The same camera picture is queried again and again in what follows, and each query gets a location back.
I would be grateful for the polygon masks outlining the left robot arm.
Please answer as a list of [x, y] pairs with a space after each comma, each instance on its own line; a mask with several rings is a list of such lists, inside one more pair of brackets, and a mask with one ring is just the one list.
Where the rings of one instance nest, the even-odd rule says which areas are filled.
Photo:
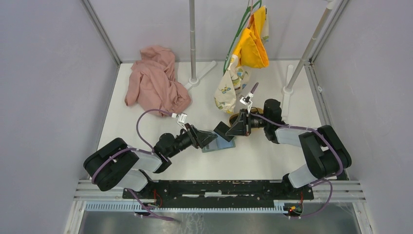
[[179, 135], [162, 134], [152, 152], [134, 148], [118, 137], [86, 158], [83, 167], [101, 191], [120, 186], [145, 199], [153, 192], [148, 172], [164, 172], [172, 164], [171, 157], [188, 147], [202, 149], [217, 137], [187, 123]]

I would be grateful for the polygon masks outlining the black credit card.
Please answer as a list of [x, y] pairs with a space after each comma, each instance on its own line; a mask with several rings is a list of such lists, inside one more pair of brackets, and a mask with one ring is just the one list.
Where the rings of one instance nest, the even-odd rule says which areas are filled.
[[220, 121], [218, 125], [214, 128], [214, 132], [220, 136], [222, 139], [224, 139], [227, 142], [231, 142], [234, 138], [234, 136], [227, 136], [226, 133], [230, 129], [228, 125], [226, 125], [224, 122]]

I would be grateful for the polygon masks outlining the yellow oval tray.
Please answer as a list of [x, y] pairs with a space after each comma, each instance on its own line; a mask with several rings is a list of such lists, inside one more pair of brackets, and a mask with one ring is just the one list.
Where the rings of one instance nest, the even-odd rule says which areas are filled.
[[[252, 107], [251, 112], [254, 113], [254, 114], [260, 114], [261, 115], [261, 114], [263, 114], [263, 109], [258, 108], [258, 107]], [[238, 116], [239, 116], [239, 114], [234, 114], [229, 118], [230, 126], [232, 126], [234, 124], [234, 122], [236, 121]]]

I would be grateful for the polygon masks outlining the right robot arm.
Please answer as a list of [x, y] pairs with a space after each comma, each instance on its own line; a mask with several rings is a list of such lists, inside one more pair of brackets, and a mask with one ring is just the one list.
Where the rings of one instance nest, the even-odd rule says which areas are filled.
[[249, 136], [253, 129], [262, 128], [272, 143], [288, 144], [302, 149], [305, 164], [285, 175], [281, 186], [282, 195], [294, 199], [305, 185], [320, 184], [323, 179], [340, 175], [352, 164], [344, 144], [330, 125], [316, 129], [286, 124], [282, 119], [281, 103], [267, 99], [263, 110], [241, 109], [224, 125], [220, 136], [231, 140]]

